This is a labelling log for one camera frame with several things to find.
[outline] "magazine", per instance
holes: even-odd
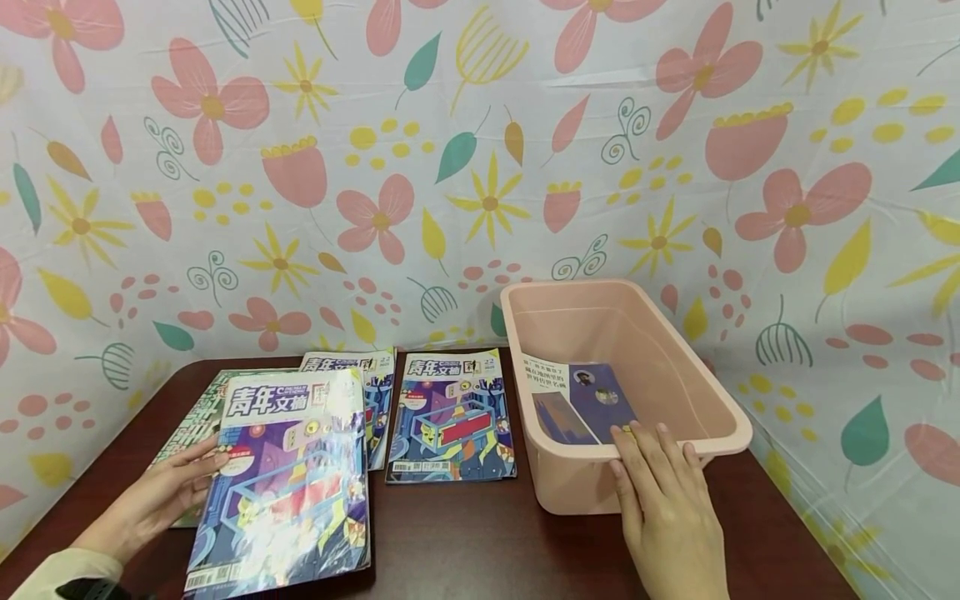
[[[612,426],[630,431],[634,409],[605,363],[565,365],[523,355],[537,420],[561,444],[613,444]]]
[[[387,461],[395,362],[394,349],[387,348],[376,352],[307,352],[300,363],[301,371],[335,371],[356,367],[363,373],[369,470],[381,470]]]
[[[190,412],[177,426],[167,443],[160,449],[150,466],[152,467],[174,454],[183,452],[197,442],[202,442],[220,429],[220,416],[224,410],[224,394],[227,392],[227,382],[230,381],[231,377],[295,371],[296,369],[225,369],[218,372],[210,385],[206,387],[206,391],[200,394],[197,403],[193,405]],[[190,509],[171,528],[196,527],[200,523],[200,515],[203,511],[203,506]]]
[[[516,477],[498,350],[408,354],[387,483]]]
[[[233,377],[184,598],[220,600],[370,565],[360,371]]]

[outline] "finger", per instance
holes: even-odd
[[[194,479],[190,482],[190,486],[194,492],[201,492],[210,487],[213,483],[213,478],[207,475],[206,477],[201,477],[200,479]]]
[[[623,525],[623,539],[628,548],[637,548],[640,544],[640,525],[643,524],[643,512],[636,499],[636,489],[630,475],[618,460],[610,461],[610,469],[616,483],[616,498],[620,501],[620,518]]]
[[[170,469],[170,477],[174,485],[179,488],[188,481],[214,473],[228,461],[229,456],[227,456],[226,452],[217,452],[202,460],[194,461],[189,465],[182,465]]]
[[[610,432],[613,435],[613,444],[616,445],[616,450],[620,453],[621,463],[634,484],[640,506],[643,507],[644,511],[649,511],[663,499],[663,493],[657,485],[657,480],[650,472],[650,467],[643,459],[640,449],[636,447],[634,439],[619,427],[611,427]]]
[[[636,435],[636,445],[643,454],[643,459],[650,466],[650,472],[657,480],[657,485],[667,497],[679,497],[683,491],[680,488],[680,482],[677,481],[677,475],[673,472],[670,461],[667,460],[663,448],[660,447],[660,441],[655,438],[646,427],[633,420],[630,422],[630,429]]]
[[[209,438],[203,440],[202,442],[197,442],[196,444],[191,445],[186,448],[183,452],[174,454],[167,460],[160,463],[161,465],[167,465],[171,467],[180,467],[181,465],[186,465],[192,463],[198,458],[204,456],[213,448],[217,447],[217,434],[213,434]]]
[[[704,506],[710,507],[712,510],[713,503],[710,501],[710,493],[707,488],[707,478],[704,477],[704,467],[700,462],[700,457],[697,455],[697,451],[693,448],[693,444],[690,442],[684,444],[684,458],[690,467],[690,475],[693,477],[693,481],[696,484],[697,497],[700,500],[700,503]]]
[[[680,450],[677,440],[674,439],[673,433],[670,432],[670,428],[665,423],[658,424],[657,435],[660,438],[660,449],[666,455],[666,460],[670,462],[681,489],[691,500],[697,500],[697,484],[693,480],[693,473],[690,472],[690,465]]]

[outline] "teal leaf print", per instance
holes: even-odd
[[[490,329],[497,337],[507,337],[507,325],[503,322],[503,309],[496,304],[490,311]]]
[[[890,449],[890,429],[883,415],[881,396],[874,398],[859,413],[853,415],[840,434],[840,447],[850,461],[844,491],[850,482],[853,466],[869,467],[886,456]]]
[[[154,321],[156,332],[160,335],[163,343],[174,350],[186,352],[193,349],[193,336],[185,329],[176,325],[158,323]]]
[[[20,194],[20,201],[27,210],[27,216],[34,226],[34,235],[40,231],[40,200],[36,196],[36,188],[27,174],[27,170],[19,163],[13,164],[13,181],[16,183],[16,191]]]
[[[477,149],[477,136],[472,132],[457,133],[446,142],[444,154],[440,157],[440,171],[437,183],[453,177],[466,167]]]
[[[430,78],[433,77],[433,68],[437,65],[437,49],[440,47],[440,35],[437,34],[433,39],[423,44],[423,46],[414,53],[414,56],[407,63],[407,70],[403,74],[403,84],[406,85],[396,99],[394,110],[400,106],[400,98],[407,91],[417,91],[427,85]]]
[[[920,185],[910,190],[915,192],[927,187],[937,187],[938,185],[948,185],[960,181],[960,150],[944,161],[937,170],[930,174]]]

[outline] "left hand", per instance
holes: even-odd
[[[206,501],[211,475],[228,461],[208,454],[213,435],[147,469],[87,527],[71,547],[99,552],[126,564],[188,509]]]

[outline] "wrist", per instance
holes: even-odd
[[[109,556],[125,566],[140,549],[140,544],[129,532],[131,528],[115,523],[109,518],[109,511],[93,521],[78,538],[70,544],[71,548],[82,548]]]

